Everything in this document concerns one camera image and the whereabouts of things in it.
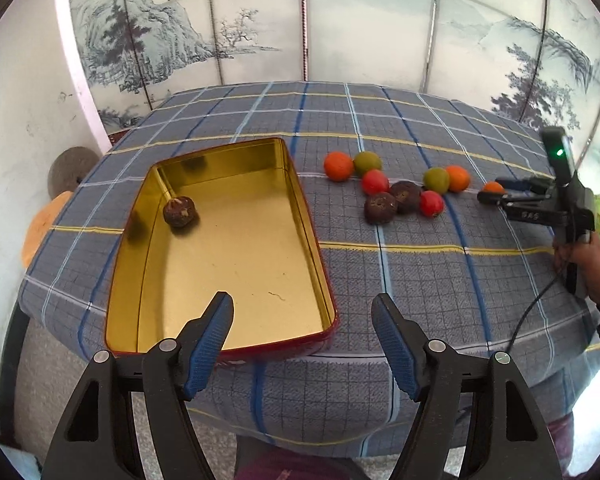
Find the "plaid tablecloth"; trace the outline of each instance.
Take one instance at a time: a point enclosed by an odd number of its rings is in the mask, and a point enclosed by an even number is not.
[[[104,346],[112,263],[148,168],[236,140],[280,136],[294,156],[342,323],[328,350],[216,370],[192,416],[301,452],[399,452],[416,405],[396,387],[371,325],[378,292],[427,335],[463,352],[503,349],[525,307],[552,279],[552,234],[480,206],[475,190],[445,198],[443,215],[385,226],[362,216],[355,180],[322,174],[327,152],[376,152],[392,180],[420,181],[459,164],[481,187],[497,176],[549,173],[538,134],[456,101],[379,86],[276,82],[173,95],[85,179],[27,270],[21,308],[73,352]],[[596,319],[555,285],[528,316],[513,357],[547,421],[568,413],[600,368]],[[458,434],[466,428],[460,417]]]

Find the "table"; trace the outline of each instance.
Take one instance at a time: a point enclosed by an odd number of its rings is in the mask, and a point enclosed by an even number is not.
[[[399,452],[416,405],[399,391],[370,322],[388,292],[430,337],[486,356],[504,349],[536,292],[553,277],[552,234],[512,224],[448,195],[435,220],[370,226],[359,183],[336,184],[322,159],[376,152],[392,180],[459,164],[472,187],[498,176],[549,173],[538,134],[461,102],[372,85],[270,82],[173,95],[99,162],[57,218],[27,269],[21,308],[73,352],[104,347],[120,235],[149,167],[171,156],[280,136],[294,156],[340,312],[330,348],[284,362],[218,368],[189,405],[192,416],[289,449],[326,456]],[[590,346],[596,311],[552,287],[528,316],[512,355],[549,422],[569,413],[600,369]],[[463,399],[461,408],[468,405]],[[468,417],[460,417],[456,444]]]

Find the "metal screw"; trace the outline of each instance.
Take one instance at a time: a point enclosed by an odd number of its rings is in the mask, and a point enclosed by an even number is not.
[[[103,363],[107,359],[109,359],[109,352],[106,350],[100,350],[99,352],[96,352],[96,355],[93,356],[93,360],[97,363]]]
[[[158,348],[163,352],[171,352],[174,348],[176,348],[177,343],[175,339],[163,339],[160,341]]]
[[[508,365],[511,362],[511,357],[509,357],[509,354],[505,352],[496,352],[494,357],[501,365]]]
[[[439,339],[432,339],[429,341],[429,350],[432,352],[444,352],[446,345]]]

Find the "human hand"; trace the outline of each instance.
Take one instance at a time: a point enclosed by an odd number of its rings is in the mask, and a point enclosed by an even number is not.
[[[589,291],[591,301],[600,304],[600,235],[591,232],[589,243],[558,245],[554,238],[554,266],[561,269],[565,262],[577,264]]]

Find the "gold tray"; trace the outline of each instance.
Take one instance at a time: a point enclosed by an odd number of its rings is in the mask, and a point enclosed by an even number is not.
[[[168,199],[193,199],[200,222],[172,230]],[[298,175],[279,138],[188,153],[149,170],[122,235],[106,341],[146,352],[200,317],[218,291],[234,298],[221,358],[311,351],[336,309]]]

